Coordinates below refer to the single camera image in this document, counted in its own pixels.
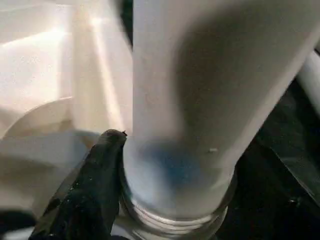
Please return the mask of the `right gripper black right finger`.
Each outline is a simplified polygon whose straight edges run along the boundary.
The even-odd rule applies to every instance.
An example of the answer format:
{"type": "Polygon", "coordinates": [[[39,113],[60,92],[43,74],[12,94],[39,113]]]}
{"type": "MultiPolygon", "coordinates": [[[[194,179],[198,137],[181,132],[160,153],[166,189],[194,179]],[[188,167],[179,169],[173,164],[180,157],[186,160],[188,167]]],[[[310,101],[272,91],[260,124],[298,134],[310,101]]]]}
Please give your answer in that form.
{"type": "Polygon", "coordinates": [[[219,239],[320,238],[320,208],[270,148],[251,143],[236,164],[236,175],[219,239]]]}

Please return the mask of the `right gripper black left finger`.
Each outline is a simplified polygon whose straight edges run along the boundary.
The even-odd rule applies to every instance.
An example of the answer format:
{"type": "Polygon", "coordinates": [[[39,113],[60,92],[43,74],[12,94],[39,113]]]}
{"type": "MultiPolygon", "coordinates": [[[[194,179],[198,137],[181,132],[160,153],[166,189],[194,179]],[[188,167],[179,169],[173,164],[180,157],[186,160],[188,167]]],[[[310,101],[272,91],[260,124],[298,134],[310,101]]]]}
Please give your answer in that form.
{"type": "Polygon", "coordinates": [[[36,223],[31,240],[122,240],[112,235],[120,209],[124,131],[102,133],[36,223]]]}

